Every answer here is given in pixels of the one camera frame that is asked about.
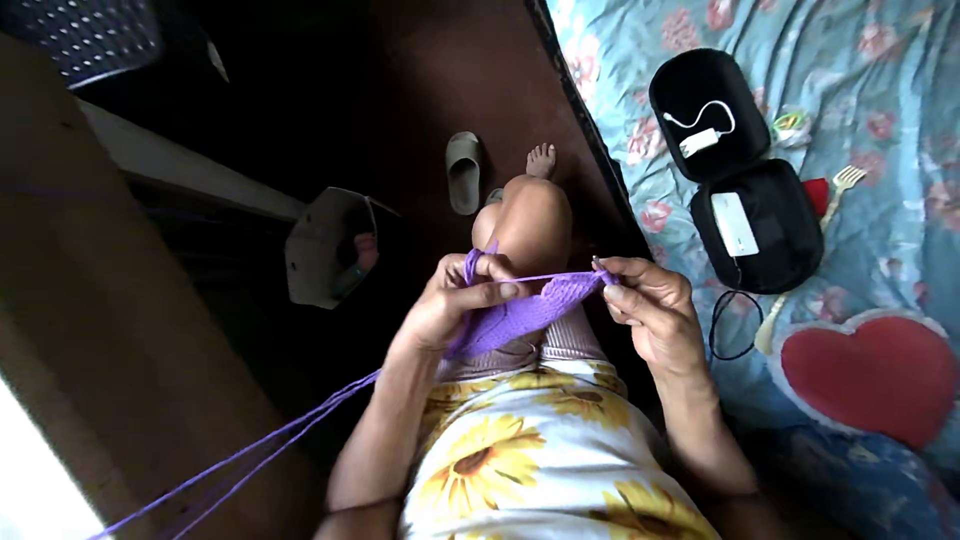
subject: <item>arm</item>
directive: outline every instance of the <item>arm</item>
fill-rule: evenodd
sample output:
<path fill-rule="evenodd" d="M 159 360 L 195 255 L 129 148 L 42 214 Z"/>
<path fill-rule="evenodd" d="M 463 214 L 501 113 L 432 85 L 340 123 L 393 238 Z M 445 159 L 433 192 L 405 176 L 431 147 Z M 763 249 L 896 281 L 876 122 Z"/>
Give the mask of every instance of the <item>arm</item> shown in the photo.
<path fill-rule="evenodd" d="M 726 538 L 779 538 L 782 525 L 760 496 L 756 474 L 723 421 L 707 368 L 690 283 L 643 259 L 601 263 L 624 286 L 604 289 L 615 321 L 631 326 L 663 405 L 679 478 Z"/>
<path fill-rule="evenodd" d="M 526 293 L 522 285 L 492 281 L 514 276 L 490 256 L 476 265 L 478 278 L 486 282 L 460 288 L 464 259 L 451 255 L 441 260 L 397 331 L 370 403 L 330 473 L 329 515 L 315 540 L 396 536 L 420 417 L 441 355 L 461 330 L 467 311 Z"/>

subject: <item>bed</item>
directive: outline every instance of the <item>bed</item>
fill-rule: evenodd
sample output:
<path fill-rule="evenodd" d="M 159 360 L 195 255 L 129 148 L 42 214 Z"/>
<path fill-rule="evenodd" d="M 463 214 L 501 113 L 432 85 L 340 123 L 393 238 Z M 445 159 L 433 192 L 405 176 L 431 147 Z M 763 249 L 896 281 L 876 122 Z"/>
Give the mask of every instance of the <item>bed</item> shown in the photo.
<path fill-rule="evenodd" d="M 690 278 L 702 321 L 725 287 L 687 210 L 696 184 L 666 151 L 647 85 L 664 61 L 710 47 L 734 56 L 768 123 L 807 115 L 809 142 L 772 150 L 802 180 L 846 164 L 869 172 L 846 195 L 821 266 L 793 291 L 778 329 L 907 308 L 935 319 L 960 353 L 956 2 L 546 0 L 534 12 L 559 45 L 574 108 L 588 111 L 588 138 L 606 147 L 612 188 L 629 201 L 654 259 Z M 774 298 L 758 300 L 766 312 Z M 752 304 L 734 301 L 720 325 L 718 346 L 742 348 L 756 331 Z M 944 490 L 960 493 L 960 399 L 937 439 L 914 453 L 814 421 L 757 351 L 710 369 L 748 453 L 809 504 L 868 538 L 960 537 L 960 512 Z"/>

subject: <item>sunflower print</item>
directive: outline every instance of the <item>sunflower print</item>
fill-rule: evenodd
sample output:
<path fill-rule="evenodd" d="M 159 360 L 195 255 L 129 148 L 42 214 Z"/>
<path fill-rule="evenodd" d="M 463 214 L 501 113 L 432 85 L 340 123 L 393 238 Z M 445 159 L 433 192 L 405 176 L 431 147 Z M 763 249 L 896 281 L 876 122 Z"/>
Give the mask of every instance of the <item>sunflower print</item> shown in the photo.
<path fill-rule="evenodd" d="M 417 504 L 435 519 L 464 518 L 483 509 L 498 509 L 503 501 L 523 503 L 518 487 L 535 487 L 540 467 L 524 451 L 546 442 L 524 419 L 504 414 L 485 417 L 454 442 L 446 464 L 430 477 L 417 495 Z"/>
<path fill-rule="evenodd" d="M 502 381 L 502 377 L 493 377 L 490 379 L 466 380 L 463 382 L 441 382 L 430 390 L 429 398 L 438 402 L 459 401 L 462 404 L 475 394 L 493 390 L 493 388 Z"/>
<path fill-rule="evenodd" d="M 590 366 L 590 368 L 595 372 L 606 373 L 607 375 L 616 375 L 616 368 L 613 367 L 609 362 L 587 360 L 587 365 Z"/>
<path fill-rule="evenodd" d="M 592 518 L 610 524 L 611 540 L 719 537 L 704 516 L 674 499 L 655 482 L 650 482 L 650 489 L 636 480 L 614 482 L 613 488 L 615 495 L 603 492 L 607 511 L 590 512 Z"/>
<path fill-rule="evenodd" d="M 421 454 L 426 454 L 433 448 L 433 445 L 437 443 L 437 439 L 440 438 L 440 435 L 450 427 L 451 424 L 458 418 L 471 412 L 476 412 L 478 410 L 483 410 L 493 404 L 490 402 L 478 402 L 472 404 L 460 411 L 459 414 L 452 415 L 453 411 L 460 408 L 461 404 L 456 402 L 437 402 L 440 405 L 437 405 L 437 408 L 431 409 L 429 400 L 427 402 L 427 409 L 423 413 L 423 419 L 420 420 L 420 434 L 418 435 L 418 440 L 422 440 L 422 448 L 420 450 Z"/>
<path fill-rule="evenodd" d="M 599 422 L 605 430 L 625 428 L 630 420 L 623 398 L 595 387 L 559 388 L 534 401 L 552 405 L 558 414 L 573 414 L 588 422 Z"/>
<path fill-rule="evenodd" d="M 457 535 L 459 533 L 454 532 L 453 534 L 446 537 L 446 540 L 457 540 Z M 503 540 L 503 535 L 499 532 L 494 534 L 486 534 L 484 532 L 468 532 L 465 535 L 461 536 L 464 540 Z"/>
<path fill-rule="evenodd" d="M 530 390 L 535 388 L 571 386 L 576 381 L 577 379 L 572 375 L 546 366 L 540 366 L 531 371 L 517 373 L 510 377 L 508 383 L 516 390 Z"/>
<path fill-rule="evenodd" d="M 610 390 L 623 399 L 627 399 L 627 385 L 623 383 L 623 380 L 620 380 L 620 377 L 606 373 L 594 373 L 593 380 L 596 381 L 597 386 Z"/>

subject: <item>gold fork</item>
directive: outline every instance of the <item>gold fork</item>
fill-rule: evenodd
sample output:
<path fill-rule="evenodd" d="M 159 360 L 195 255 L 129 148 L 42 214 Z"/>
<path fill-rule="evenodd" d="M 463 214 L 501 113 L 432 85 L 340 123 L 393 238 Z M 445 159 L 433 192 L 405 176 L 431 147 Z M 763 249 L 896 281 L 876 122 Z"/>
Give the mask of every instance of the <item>gold fork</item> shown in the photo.
<path fill-rule="evenodd" d="M 830 206 L 827 207 L 827 213 L 824 214 L 824 218 L 820 220 L 821 231 L 827 231 L 827 225 L 829 225 L 830 219 L 833 218 L 833 214 L 840 206 L 840 197 L 843 196 L 843 192 L 854 187 L 856 183 L 863 180 L 865 176 L 867 176 L 867 171 L 858 169 L 852 165 L 847 165 L 833 177 L 833 186 L 836 187 L 836 189 L 833 193 L 833 199 L 830 200 Z"/>
<path fill-rule="evenodd" d="M 843 192 L 854 187 L 856 183 L 863 180 L 865 176 L 867 176 L 867 171 L 858 169 L 852 165 L 847 165 L 833 177 L 833 186 L 835 188 L 833 191 L 833 199 L 830 200 L 827 213 L 824 214 L 823 219 L 820 220 L 821 231 L 825 232 L 827 230 L 830 219 L 833 218 L 833 214 L 837 211 L 837 208 L 840 207 L 840 197 L 843 196 Z M 763 322 L 760 323 L 760 328 L 756 330 L 754 347 L 765 355 L 769 356 L 773 353 L 774 322 L 777 321 L 777 315 L 780 314 L 780 310 L 783 309 L 783 305 L 786 304 L 786 297 L 789 294 L 789 292 L 784 292 L 777 297 L 774 304 L 770 306 L 770 312 L 767 313 Z"/>

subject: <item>slipper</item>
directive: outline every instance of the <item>slipper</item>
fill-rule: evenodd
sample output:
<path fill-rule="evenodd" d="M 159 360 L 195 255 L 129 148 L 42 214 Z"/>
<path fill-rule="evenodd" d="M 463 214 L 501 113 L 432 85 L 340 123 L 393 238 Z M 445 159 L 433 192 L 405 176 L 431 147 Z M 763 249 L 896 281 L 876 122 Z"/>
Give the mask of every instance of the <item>slipper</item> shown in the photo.
<path fill-rule="evenodd" d="M 491 191 L 490 195 L 487 195 L 487 201 L 483 204 L 483 206 L 488 207 L 493 203 L 499 203 L 500 201 L 503 201 L 502 187 L 498 187 L 497 189 Z"/>
<path fill-rule="evenodd" d="M 446 144 L 446 182 L 450 205 L 461 215 L 471 215 L 480 206 L 480 140 L 460 132 Z"/>

